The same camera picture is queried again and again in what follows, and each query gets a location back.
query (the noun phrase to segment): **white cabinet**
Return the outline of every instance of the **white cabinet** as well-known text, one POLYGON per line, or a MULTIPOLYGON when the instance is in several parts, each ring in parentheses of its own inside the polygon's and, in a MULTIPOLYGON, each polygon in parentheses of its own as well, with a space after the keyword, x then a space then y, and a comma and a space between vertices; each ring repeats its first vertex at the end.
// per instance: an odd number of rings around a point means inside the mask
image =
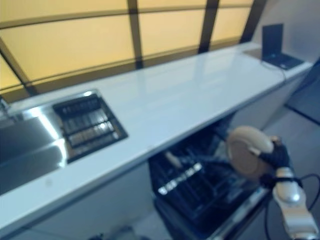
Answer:
POLYGON ((129 224, 151 210, 149 168, 143 163, 32 229, 67 239, 87 240, 129 224))
POLYGON ((58 236, 48 235, 42 232, 36 232, 33 230, 24 230, 20 234, 10 238, 10 240, 69 240, 67 238, 61 238, 58 236))
POLYGON ((306 74, 301 74, 294 79, 290 79, 287 84, 240 109, 235 114, 231 126, 249 125, 263 129, 272 115, 287 101, 305 76, 306 74))

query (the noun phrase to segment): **yellow window panel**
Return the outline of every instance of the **yellow window panel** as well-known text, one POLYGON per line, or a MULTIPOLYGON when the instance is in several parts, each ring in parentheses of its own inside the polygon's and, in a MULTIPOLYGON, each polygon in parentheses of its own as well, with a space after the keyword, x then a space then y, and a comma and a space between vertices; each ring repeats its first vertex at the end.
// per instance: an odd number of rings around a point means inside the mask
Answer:
POLYGON ((140 13, 142 55, 198 46, 204 10, 140 13))
POLYGON ((235 6, 235 5, 248 5, 251 6, 254 0, 219 0, 219 7, 235 6))
POLYGON ((0 89, 21 84, 17 76, 12 72, 2 55, 0 55, 0 89))
POLYGON ((0 34, 31 81, 134 58, 128 15, 6 28, 0 34))
POLYGON ((211 43, 240 38, 249 16, 250 7, 218 8, 211 43))
POLYGON ((127 9, 126 0, 0 0, 0 23, 47 16, 127 9))
POLYGON ((166 9, 183 7, 205 7, 206 0, 137 0, 141 9, 166 9))

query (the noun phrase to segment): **sink basin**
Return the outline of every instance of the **sink basin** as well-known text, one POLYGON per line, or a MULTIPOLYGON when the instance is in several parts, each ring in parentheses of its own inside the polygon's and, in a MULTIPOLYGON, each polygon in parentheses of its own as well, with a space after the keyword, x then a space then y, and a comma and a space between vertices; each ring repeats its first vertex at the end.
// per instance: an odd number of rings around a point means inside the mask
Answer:
POLYGON ((0 195, 127 136, 96 90, 0 119, 0 195))

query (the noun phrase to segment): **kitchen counter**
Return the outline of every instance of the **kitchen counter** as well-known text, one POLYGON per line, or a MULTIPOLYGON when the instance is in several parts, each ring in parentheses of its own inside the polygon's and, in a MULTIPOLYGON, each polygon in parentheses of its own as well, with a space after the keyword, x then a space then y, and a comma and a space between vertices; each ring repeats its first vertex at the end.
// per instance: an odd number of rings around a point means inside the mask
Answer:
POLYGON ((12 104, 22 110, 98 89, 128 138, 0 197, 0 236, 106 182, 148 157, 307 71, 261 64, 244 43, 56 90, 12 104))

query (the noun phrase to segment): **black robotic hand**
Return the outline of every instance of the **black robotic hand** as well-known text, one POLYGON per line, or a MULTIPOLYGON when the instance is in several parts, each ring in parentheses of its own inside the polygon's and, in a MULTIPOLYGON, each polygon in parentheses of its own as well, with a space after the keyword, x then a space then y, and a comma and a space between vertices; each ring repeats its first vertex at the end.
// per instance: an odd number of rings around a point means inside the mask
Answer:
POLYGON ((275 170, 285 167, 289 168, 291 165, 291 160, 286 146, 283 145, 283 143, 278 138, 273 139, 272 142, 274 146, 273 152, 261 152, 258 157, 265 161, 267 164, 271 165, 275 170))

